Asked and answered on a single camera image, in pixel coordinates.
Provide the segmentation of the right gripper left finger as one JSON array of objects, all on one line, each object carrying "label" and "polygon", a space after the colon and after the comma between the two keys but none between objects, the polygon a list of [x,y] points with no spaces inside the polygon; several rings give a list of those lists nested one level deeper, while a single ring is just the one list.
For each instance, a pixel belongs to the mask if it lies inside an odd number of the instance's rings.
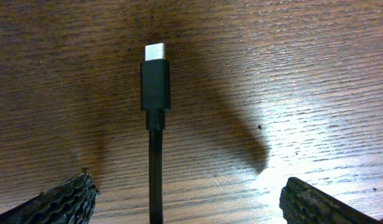
[{"label": "right gripper left finger", "polygon": [[84,172],[0,214],[0,224],[88,224],[99,194]]}]

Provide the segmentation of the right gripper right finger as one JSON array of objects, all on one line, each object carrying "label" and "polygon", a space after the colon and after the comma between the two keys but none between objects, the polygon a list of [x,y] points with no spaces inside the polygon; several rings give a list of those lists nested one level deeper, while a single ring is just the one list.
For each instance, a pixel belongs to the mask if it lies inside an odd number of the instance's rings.
[{"label": "right gripper right finger", "polygon": [[280,194],[287,224],[383,224],[296,177],[290,177]]}]

